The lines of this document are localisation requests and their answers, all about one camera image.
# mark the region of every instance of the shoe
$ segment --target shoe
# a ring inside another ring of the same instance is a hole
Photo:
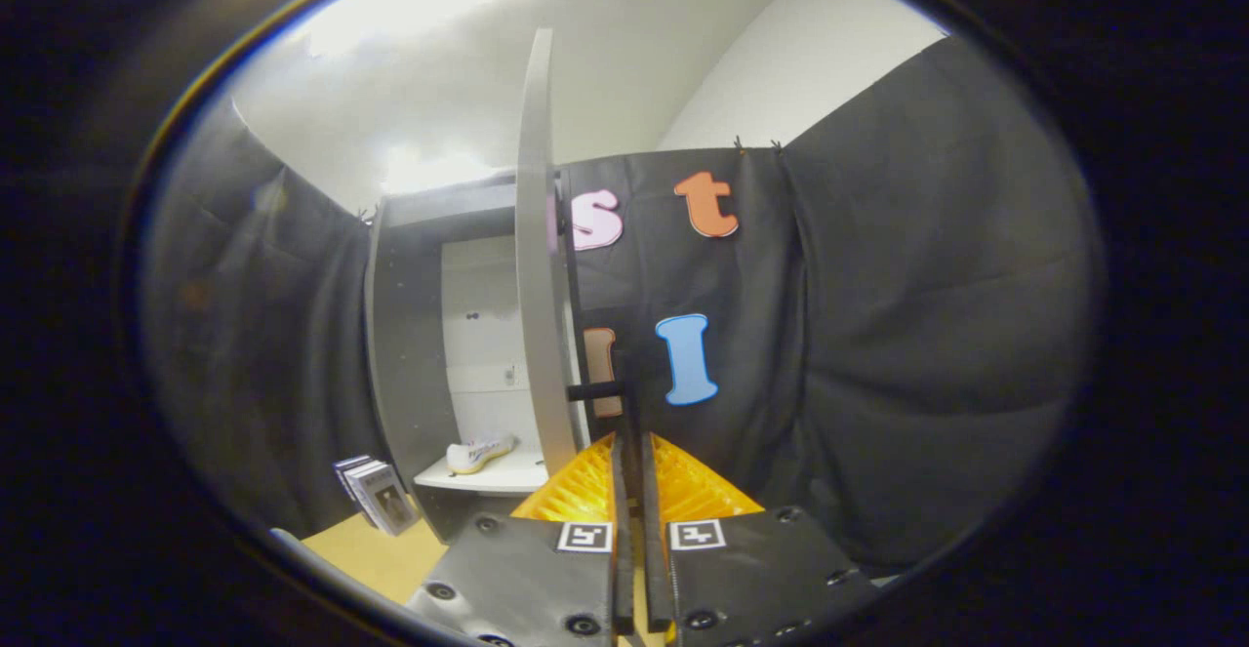
[[[487,461],[516,448],[516,435],[491,437],[481,442],[451,443],[447,447],[447,468],[455,473],[477,473]]]

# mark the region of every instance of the white wall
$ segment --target white wall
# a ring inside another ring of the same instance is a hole
[[[898,0],[774,0],[724,51],[659,150],[764,147],[801,135],[838,105],[944,37]]]

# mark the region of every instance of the book cover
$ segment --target book cover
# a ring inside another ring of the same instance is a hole
[[[356,497],[356,491],[353,491],[351,485],[347,483],[347,477],[346,477],[346,472],[356,467],[362,467],[371,461],[373,461],[373,458],[370,457],[368,455],[360,455],[357,457],[351,457],[350,460],[342,460],[340,462],[333,463],[333,473],[337,475],[338,483],[341,483],[342,490],[347,492],[347,497],[351,498],[352,503],[356,505],[356,511],[358,511],[360,515],[365,516],[365,522],[370,523],[373,527],[377,527],[377,523],[373,522],[373,518],[371,518],[370,515],[365,512],[365,507],[360,503],[360,498]]]
[[[360,507],[363,508],[365,517],[372,521],[370,525],[385,532],[390,532],[390,530],[386,527],[386,521],[378,517],[378,510],[376,505],[370,501],[368,495],[365,492],[365,488],[360,483],[360,477],[362,475],[372,473],[383,466],[386,465],[378,461],[373,461],[368,462],[367,465],[361,465],[353,470],[348,470],[343,472],[343,476],[347,478],[347,486],[351,487],[352,492],[356,496],[356,500],[360,501]]]
[[[393,467],[368,465],[348,472],[348,478],[365,507],[372,510],[377,527],[397,536],[416,523],[416,510],[408,505]]]

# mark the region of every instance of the blue letter i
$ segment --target blue letter i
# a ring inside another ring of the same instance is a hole
[[[707,357],[703,353],[702,332],[707,330],[707,316],[689,315],[662,319],[654,332],[668,341],[668,361],[672,362],[672,391],[668,403],[689,406],[711,398],[719,387],[707,378]]]

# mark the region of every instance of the wooden surface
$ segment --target wooden surface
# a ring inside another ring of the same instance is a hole
[[[425,520],[391,537],[370,527],[360,513],[305,538],[304,545],[396,603],[407,603],[447,551]]]

